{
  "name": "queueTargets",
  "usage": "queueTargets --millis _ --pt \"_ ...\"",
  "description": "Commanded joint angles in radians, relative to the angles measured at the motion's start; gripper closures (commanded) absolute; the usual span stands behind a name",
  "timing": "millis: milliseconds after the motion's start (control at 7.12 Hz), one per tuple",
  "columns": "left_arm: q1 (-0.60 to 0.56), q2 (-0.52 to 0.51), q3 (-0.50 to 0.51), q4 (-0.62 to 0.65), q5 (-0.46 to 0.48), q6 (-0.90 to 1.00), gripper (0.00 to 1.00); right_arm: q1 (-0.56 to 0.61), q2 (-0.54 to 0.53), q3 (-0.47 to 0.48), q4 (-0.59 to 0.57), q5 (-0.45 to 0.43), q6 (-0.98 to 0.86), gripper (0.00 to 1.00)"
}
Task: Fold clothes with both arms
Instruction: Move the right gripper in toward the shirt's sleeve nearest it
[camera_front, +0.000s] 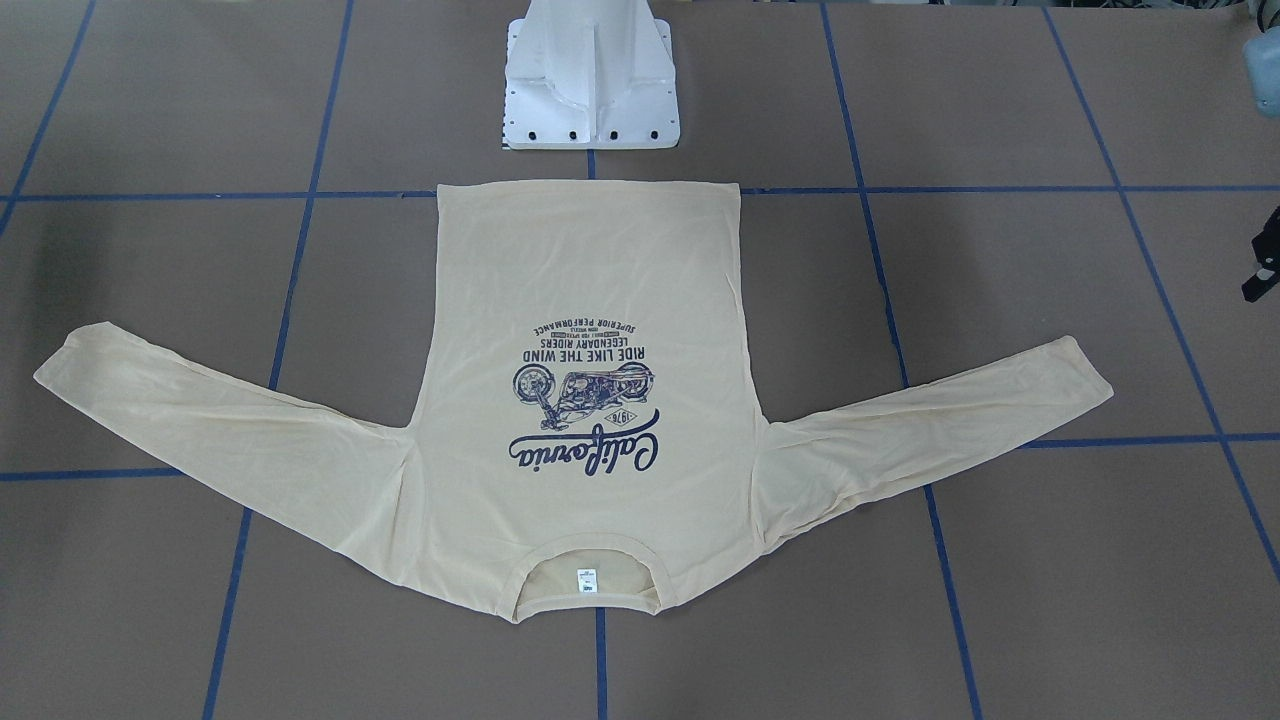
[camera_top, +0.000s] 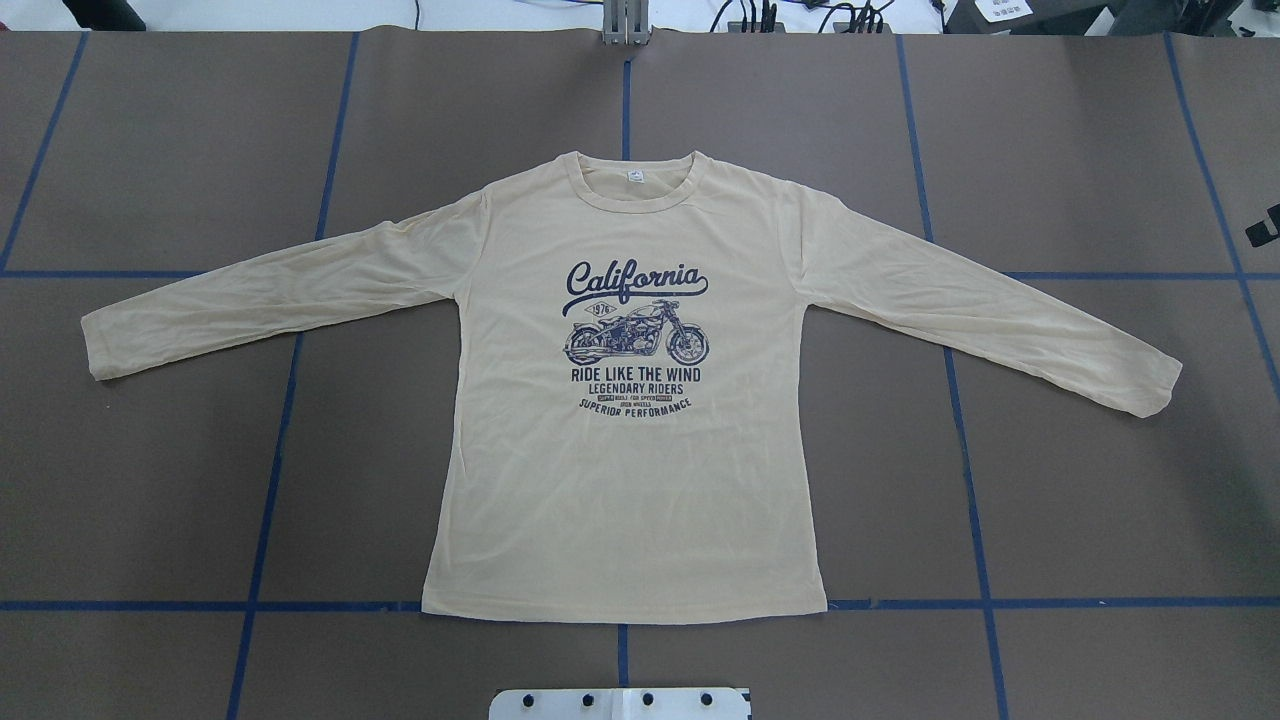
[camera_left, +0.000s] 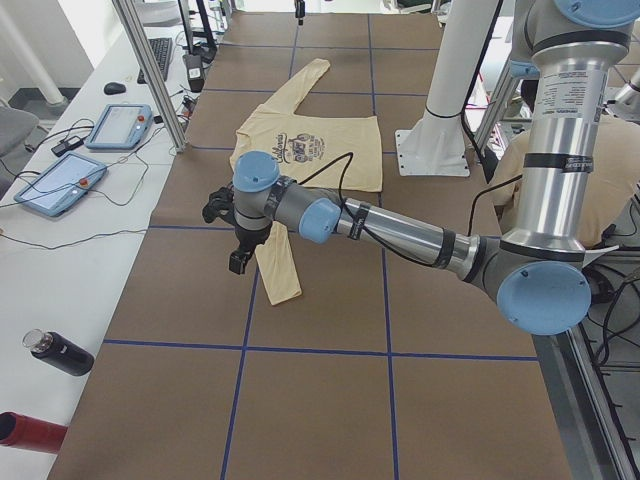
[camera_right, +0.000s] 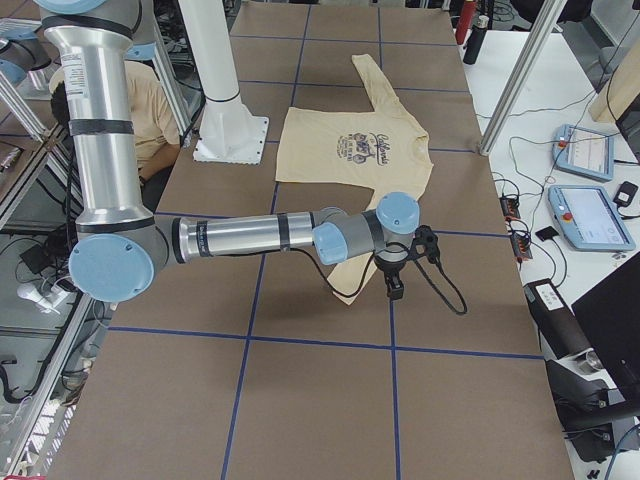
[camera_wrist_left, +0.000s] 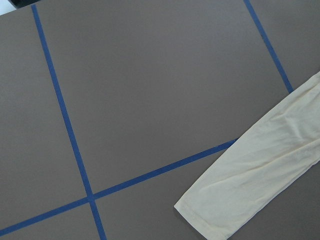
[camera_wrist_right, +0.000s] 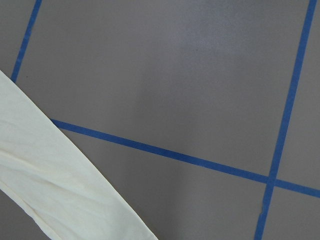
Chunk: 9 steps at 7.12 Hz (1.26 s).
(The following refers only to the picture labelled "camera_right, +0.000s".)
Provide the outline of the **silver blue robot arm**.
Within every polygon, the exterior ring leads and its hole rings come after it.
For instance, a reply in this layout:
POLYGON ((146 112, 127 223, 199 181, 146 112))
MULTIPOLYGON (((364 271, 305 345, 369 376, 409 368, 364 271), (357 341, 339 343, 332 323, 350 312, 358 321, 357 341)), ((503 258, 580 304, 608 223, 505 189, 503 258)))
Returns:
POLYGON ((46 69, 52 59, 36 34, 35 21, 4 18, 1 20, 1 73, 18 85, 30 73, 46 69))
POLYGON ((75 285, 105 302, 143 291, 165 266, 199 257, 250 256, 316 249, 317 266, 367 256, 384 274, 387 294, 404 292, 400 273, 417 257, 419 207, 404 193, 369 211, 337 208, 215 221, 156 219, 142 201, 125 56, 150 43, 148 1, 43 1, 46 37, 58 48, 84 208, 69 258, 75 285))

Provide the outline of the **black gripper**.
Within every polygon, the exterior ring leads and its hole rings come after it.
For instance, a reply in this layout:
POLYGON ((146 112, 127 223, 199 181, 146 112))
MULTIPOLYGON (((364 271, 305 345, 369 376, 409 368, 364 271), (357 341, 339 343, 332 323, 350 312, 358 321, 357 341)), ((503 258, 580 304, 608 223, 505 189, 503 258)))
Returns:
POLYGON ((400 272, 405 267, 408 253, 403 250, 382 252, 374 255, 376 267, 383 272, 387 287, 387 297, 390 300, 400 300, 404 297, 404 284, 400 278, 400 272))

